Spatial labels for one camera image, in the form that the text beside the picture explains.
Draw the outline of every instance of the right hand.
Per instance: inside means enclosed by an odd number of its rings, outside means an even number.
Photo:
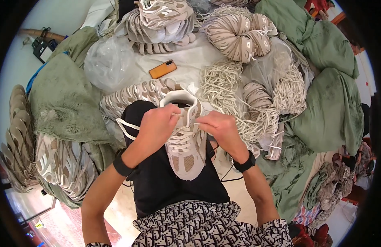
[[[200,122],[199,128],[208,132],[218,142],[219,146],[227,151],[240,164],[248,160],[247,146],[241,140],[233,116],[211,111],[207,116],[196,119]]]

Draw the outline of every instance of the sticker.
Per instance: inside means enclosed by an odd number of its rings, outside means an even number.
[[[46,60],[48,60],[48,58],[50,57],[50,55],[53,53],[53,51],[51,51],[51,49],[49,49],[49,47],[46,47],[45,50],[42,52],[40,58],[46,62]]]
[[[40,229],[40,228],[46,228],[45,225],[41,222],[41,220],[39,220],[36,224],[35,224],[35,227],[37,229]]]

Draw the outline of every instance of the black wristband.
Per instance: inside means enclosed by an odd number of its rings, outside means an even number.
[[[251,151],[249,151],[248,160],[244,164],[240,164],[236,161],[233,161],[234,167],[241,173],[245,172],[246,170],[250,169],[255,165],[255,156],[252,154]]]
[[[124,162],[122,161],[122,154],[124,153],[125,149],[119,152],[119,154],[115,157],[115,160],[113,162],[115,170],[122,176],[126,177],[126,181],[129,181],[131,178],[131,175],[134,174],[134,170],[137,169],[131,169],[127,167]]]

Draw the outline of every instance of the blue cloth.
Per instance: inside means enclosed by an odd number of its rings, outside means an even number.
[[[31,77],[30,81],[28,81],[27,83],[27,87],[26,87],[26,94],[28,95],[31,91],[31,87],[33,86],[33,82],[34,82],[34,79],[37,77],[38,73],[41,71],[41,69],[43,67],[45,67],[45,65],[47,64],[48,62],[45,62],[38,70],[37,72],[35,72],[35,74]]]

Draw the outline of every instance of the white sneaker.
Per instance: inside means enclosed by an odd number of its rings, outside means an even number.
[[[204,116],[198,99],[186,90],[168,92],[159,107],[169,103],[184,103],[173,135],[166,142],[166,151],[174,173],[183,180],[194,180],[206,161],[207,133],[198,128],[196,118]]]

